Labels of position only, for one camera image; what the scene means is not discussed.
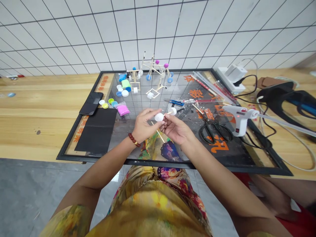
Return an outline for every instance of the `plastic wrapper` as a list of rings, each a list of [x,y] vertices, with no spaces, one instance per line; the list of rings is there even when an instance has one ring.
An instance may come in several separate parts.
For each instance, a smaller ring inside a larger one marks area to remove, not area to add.
[[[118,113],[120,114],[120,116],[130,113],[128,107],[126,106],[125,101],[118,103],[117,105],[114,105],[114,107],[118,110]]]

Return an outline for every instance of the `power strip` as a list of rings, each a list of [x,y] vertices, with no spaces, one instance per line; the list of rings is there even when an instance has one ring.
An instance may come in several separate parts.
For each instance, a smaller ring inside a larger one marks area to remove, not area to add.
[[[228,87],[229,91],[233,94],[239,94],[240,92],[243,92],[246,87],[241,83],[239,86],[235,86],[231,80],[229,80],[225,76],[225,72],[228,70],[227,67],[218,67],[215,69],[215,71],[218,73],[218,75],[221,77],[223,80],[224,84]]]

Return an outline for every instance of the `black phone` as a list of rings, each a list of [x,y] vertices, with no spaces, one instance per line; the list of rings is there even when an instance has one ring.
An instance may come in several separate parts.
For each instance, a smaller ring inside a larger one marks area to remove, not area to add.
[[[93,115],[99,106],[99,101],[102,99],[102,92],[91,92],[83,104],[79,114]]]

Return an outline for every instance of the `white tiled wall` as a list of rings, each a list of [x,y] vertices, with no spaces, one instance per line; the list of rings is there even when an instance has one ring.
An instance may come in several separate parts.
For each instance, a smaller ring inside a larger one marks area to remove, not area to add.
[[[0,0],[0,75],[291,67],[316,52],[316,0]],[[248,63],[246,68],[253,68]]]

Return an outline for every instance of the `black picture frame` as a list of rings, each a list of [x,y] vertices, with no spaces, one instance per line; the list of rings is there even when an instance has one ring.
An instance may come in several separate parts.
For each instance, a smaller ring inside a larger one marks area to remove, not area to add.
[[[197,69],[175,69],[172,71],[196,71]],[[219,75],[215,72],[212,68],[204,68],[198,69],[198,71],[209,71],[212,73],[216,80],[221,81]],[[96,82],[94,83],[91,92],[94,92],[102,75],[104,73],[125,73],[126,71],[101,71]],[[67,160],[67,161],[79,161],[79,162],[96,162],[99,160],[100,157],[95,156],[79,156],[79,155],[66,155],[65,151],[76,131],[76,128],[79,125],[79,122],[82,118],[82,115],[78,114],[65,142],[63,143],[58,156],[57,160]],[[253,123],[253,121],[248,120],[248,127],[255,131],[256,133],[260,133],[260,130],[257,126]],[[261,136],[257,137],[258,140],[263,143],[263,138]],[[289,168],[284,164],[281,157],[274,151],[273,148],[268,148],[266,150],[272,160],[274,161],[276,167],[260,167],[260,166],[253,166],[253,165],[229,165],[225,166],[232,172],[242,172],[242,173],[257,173],[257,174],[266,174],[266,175],[284,175],[284,176],[293,176]],[[126,159],[124,162],[125,165],[141,165],[141,166],[154,166],[154,167],[172,167],[172,168],[182,168],[182,169],[195,169],[194,165],[190,161],[182,161],[182,162],[169,162],[169,161],[156,161],[156,160],[141,160],[141,159]]]

